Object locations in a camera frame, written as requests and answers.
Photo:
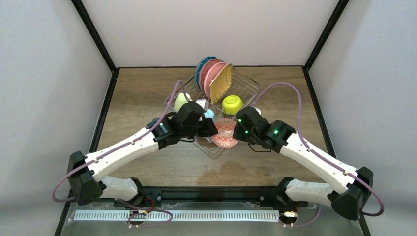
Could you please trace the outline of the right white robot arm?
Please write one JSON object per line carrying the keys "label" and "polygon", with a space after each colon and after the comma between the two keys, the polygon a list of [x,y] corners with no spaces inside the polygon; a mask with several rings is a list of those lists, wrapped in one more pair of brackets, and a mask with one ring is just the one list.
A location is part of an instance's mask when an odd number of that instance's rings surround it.
{"label": "right white robot arm", "polygon": [[282,154],[314,172],[323,183],[284,178],[278,190],[282,199],[312,202],[331,207],[340,216],[356,221],[369,199],[374,173],[367,167],[357,169],[336,160],[326,152],[303,140],[299,133],[283,121],[269,123],[254,107],[245,107],[236,117],[233,138],[266,151]]}

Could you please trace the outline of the light blue mug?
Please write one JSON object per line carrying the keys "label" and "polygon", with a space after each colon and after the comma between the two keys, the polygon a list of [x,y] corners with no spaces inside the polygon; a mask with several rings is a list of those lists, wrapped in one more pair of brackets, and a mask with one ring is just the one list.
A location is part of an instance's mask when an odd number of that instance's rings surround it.
{"label": "light blue mug", "polygon": [[207,110],[204,112],[204,116],[205,116],[205,118],[210,118],[210,119],[212,119],[212,120],[214,120],[214,119],[215,119],[215,113],[214,113],[214,111],[212,111],[211,109],[207,109]]}

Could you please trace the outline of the blue polka dot plate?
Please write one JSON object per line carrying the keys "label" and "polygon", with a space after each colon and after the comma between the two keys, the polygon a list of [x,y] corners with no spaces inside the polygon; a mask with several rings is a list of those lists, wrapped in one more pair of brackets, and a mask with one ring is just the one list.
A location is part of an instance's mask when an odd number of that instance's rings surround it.
{"label": "blue polka dot plate", "polygon": [[201,90],[201,86],[199,85],[199,75],[200,75],[200,71],[202,69],[202,67],[204,66],[205,63],[207,63],[210,59],[217,59],[216,56],[207,56],[205,58],[203,58],[196,66],[195,69],[195,73],[194,73],[194,81],[197,85],[197,88],[199,90]]}

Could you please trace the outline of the pink polka dot plate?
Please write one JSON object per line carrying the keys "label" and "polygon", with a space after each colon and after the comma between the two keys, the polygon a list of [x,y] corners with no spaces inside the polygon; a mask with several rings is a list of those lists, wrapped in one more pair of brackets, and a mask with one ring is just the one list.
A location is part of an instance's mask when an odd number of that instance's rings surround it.
{"label": "pink polka dot plate", "polygon": [[204,60],[199,70],[198,84],[207,97],[210,97],[210,84],[226,65],[225,62],[217,58]]}

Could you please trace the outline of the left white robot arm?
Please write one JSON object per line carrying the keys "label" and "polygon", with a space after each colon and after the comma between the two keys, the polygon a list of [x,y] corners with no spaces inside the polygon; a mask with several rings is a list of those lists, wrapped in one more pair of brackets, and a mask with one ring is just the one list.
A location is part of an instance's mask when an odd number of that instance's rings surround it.
{"label": "left white robot arm", "polygon": [[98,199],[122,199],[139,203],[145,196],[136,178],[110,177],[117,168],[149,153],[177,144],[181,139],[212,137],[218,133],[213,119],[206,117],[196,102],[188,102],[178,112],[155,118],[136,134],[100,151],[70,155],[67,173],[75,200],[87,205]]}

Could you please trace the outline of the light green mug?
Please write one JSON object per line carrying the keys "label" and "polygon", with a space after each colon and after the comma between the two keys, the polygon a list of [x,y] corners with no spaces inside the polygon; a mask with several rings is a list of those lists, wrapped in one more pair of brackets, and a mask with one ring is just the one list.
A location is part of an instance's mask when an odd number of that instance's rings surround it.
{"label": "light green mug", "polygon": [[188,103],[189,101],[192,101],[192,98],[191,98],[191,96],[190,96],[188,93],[183,93],[183,92],[179,93],[179,94],[176,96],[176,99],[175,99],[175,102],[174,102],[174,108],[173,108],[173,110],[174,110],[175,112],[178,112],[178,111],[179,111],[179,109],[180,109],[180,108],[181,108],[184,104]]}

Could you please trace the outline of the yellow-green bowl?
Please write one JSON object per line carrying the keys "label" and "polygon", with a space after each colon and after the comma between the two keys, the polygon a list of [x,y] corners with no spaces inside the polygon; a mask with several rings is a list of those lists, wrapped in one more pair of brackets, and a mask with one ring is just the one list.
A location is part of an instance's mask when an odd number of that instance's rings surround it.
{"label": "yellow-green bowl", "polygon": [[244,103],[239,96],[229,95],[222,101],[222,112],[227,115],[235,115],[243,106]]}

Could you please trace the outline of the red patterned bowl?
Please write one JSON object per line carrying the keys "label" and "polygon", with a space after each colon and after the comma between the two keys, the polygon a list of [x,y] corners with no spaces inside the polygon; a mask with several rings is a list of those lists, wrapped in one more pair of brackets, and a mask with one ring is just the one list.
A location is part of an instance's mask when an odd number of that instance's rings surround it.
{"label": "red patterned bowl", "polygon": [[229,118],[219,118],[214,122],[214,125],[218,131],[216,135],[213,135],[213,142],[221,148],[232,148],[238,140],[233,137],[236,121]]}

